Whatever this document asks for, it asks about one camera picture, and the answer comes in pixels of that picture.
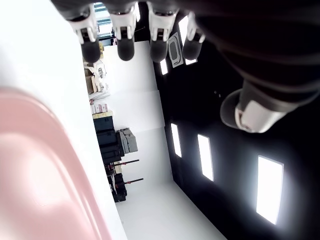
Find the black ceiling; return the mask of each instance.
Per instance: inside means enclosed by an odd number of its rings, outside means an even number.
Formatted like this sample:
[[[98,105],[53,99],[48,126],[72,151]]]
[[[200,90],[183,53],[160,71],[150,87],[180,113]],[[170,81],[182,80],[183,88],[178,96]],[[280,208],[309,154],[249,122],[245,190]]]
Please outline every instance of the black ceiling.
[[[148,8],[139,3],[136,41],[150,40]],[[179,32],[178,14],[172,34]],[[320,99],[288,114],[269,131],[249,134],[225,126],[223,99],[241,88],[241,76],[215,46],[204,42],[197,63],[162,76],[154,64],[174,181],[228,239],[320,239]],[[170,123],[178,125],[182,158],[176,156]],[[202,175],[197,135],[210,138],[214,182]],[[276,225],[256,213],[258,155],[284,163]]]

